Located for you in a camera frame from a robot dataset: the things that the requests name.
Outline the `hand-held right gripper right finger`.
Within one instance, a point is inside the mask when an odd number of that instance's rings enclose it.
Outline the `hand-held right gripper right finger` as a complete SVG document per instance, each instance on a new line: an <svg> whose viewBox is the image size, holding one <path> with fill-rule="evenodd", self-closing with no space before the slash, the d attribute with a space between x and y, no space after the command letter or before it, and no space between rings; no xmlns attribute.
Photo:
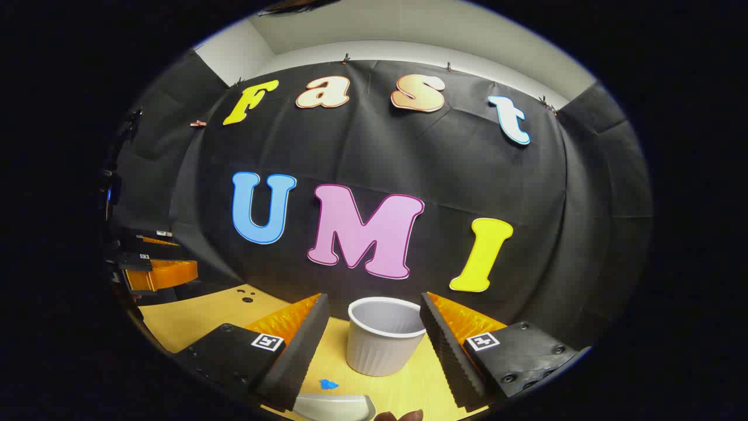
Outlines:
<svg viewBox="0 0 748 421"><path fill-rule="evenodd" d="M588 353L534 323L505 325L430 292L421 296L420 319L454 401L467 411L521 399Z"/></svg>

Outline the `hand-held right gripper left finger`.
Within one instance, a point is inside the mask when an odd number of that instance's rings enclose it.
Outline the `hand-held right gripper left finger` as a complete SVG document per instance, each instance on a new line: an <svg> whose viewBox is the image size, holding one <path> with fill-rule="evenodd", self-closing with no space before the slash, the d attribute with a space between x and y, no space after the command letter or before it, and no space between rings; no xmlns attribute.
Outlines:
<svg viewBox="0 0 748 421"><path fill-rule="evenodd" d="M232 400L292 410L328 320L328 294L315 294L246 327L222 323L174 360Z"/></svg>

